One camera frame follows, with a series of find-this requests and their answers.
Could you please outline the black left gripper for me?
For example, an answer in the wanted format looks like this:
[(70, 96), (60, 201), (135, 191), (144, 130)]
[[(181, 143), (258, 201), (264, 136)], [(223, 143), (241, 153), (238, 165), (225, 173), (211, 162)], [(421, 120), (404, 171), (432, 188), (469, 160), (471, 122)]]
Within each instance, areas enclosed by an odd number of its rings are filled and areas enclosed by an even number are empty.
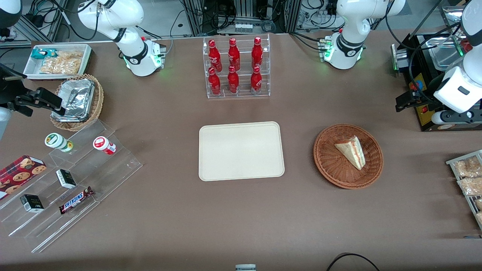
[(396, 101), (396, 112), (399, 113), (407, 108), (413, 106), (428, 106), (429, 110), (436, 109), (436, 98), (433, 96), (434, 91), (432, 90), (420, 90), (406, 91), (405, 93), (399, 95), (395, 98)]

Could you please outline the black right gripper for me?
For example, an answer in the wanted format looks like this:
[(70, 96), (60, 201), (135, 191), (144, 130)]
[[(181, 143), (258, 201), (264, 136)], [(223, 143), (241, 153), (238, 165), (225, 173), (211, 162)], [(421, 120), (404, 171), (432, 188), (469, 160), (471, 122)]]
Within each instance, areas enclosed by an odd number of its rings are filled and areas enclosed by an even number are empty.
[[(8, 110), (17, 112), (24, 116), (31, 116), (33, 109), (30, 106), (35, 106), (35, 100), (29, 97), (16, 96), (12, 101), (8, 102)], [(61, 110), (62, 98), (52, 93), (45, 88), (38, 88), (36, 94), (36, 107), (49, 110)]]

